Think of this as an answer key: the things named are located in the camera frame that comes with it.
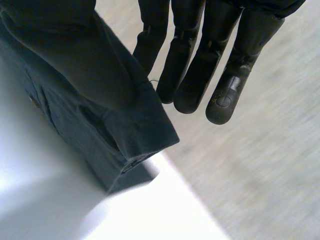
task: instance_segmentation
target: black fabric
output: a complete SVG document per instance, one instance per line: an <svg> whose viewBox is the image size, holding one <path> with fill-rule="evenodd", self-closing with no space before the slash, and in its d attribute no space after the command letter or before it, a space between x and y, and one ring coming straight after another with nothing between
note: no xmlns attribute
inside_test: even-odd
<svg viewBox="0 0 320 240"><path fill-rule="evenodd" d="M94 19L127 64L135 66L136 60L97 13ZM133 79L137 98L132 107L110 110L79 94L60 72L10 35L2 21L0 54L24 72L25 78L17 81L38 103L52 129L82 153L107 192L125 185L123 174L179 142L157 94L144 78Z"/></svg>
<svg viewBox="0 0 320 240"><path fill-rule="evenodd" d="M300 8L306 0L227 0L238 7L285 18Z"/></svg>

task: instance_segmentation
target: fingertip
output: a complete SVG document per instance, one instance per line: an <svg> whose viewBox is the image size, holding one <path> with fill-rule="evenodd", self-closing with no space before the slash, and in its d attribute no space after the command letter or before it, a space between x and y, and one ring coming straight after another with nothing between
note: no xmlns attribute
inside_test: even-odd
<svg viewBox="0 0 320 240"><path fill-rule="evenodd" d="M177 94L175 96L173 104L175 109L182 114L193 114L198 108L196 102L190 101L182 94Z"/></svg>
<svg viewBox="0 0 320 240"><path fill-rule="evenodd" d="M205 110L206 118L213 124L223 125L226 124L232 117L234 109L230 106L221 107L216 103L209 102Z"/></svg>

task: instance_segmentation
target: white table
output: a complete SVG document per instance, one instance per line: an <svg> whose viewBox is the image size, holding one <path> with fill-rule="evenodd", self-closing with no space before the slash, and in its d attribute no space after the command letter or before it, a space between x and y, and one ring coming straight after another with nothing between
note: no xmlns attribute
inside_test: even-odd
<svg viewBox="0 0 320 240"><path fill-rule="evenodd" d="M149 184L106 197L80 156L1 69L1 240L227 240L170 161Z"/></svg>

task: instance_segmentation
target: gloved hand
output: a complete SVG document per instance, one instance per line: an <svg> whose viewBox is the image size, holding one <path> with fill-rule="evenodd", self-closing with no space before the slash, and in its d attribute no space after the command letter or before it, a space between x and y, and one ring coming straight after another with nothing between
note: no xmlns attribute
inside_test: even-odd
<svg viewBox="0 0 320 240"><path fill-rule="evenodd" d="M143 31L133 55L147 74L167 34L170 0L138 0ZM199 106L238 19L236 40L206 108L217 125L231 118L266 43L305 0L172 0L174 38L156 89L164 104L184 114ZM202 38L189 68L204 10Z"/></svg>

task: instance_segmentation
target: gray carpet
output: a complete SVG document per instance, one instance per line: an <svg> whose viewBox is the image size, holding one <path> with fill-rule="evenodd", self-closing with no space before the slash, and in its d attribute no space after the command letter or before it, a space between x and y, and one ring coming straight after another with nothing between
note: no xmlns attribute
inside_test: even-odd
<svg viewBox="0 0 320 240"><path fill-rule="evenodd" d="M143 26L138 0L98 0L96 8L133 51ZM233 240L320 239L319 14L309 0L287 18L226 125L209 123L205 108L231 42L194 114L165 106L181 138L166 154ZM173 32L171 21L150 79L160 77Z"/></svg>

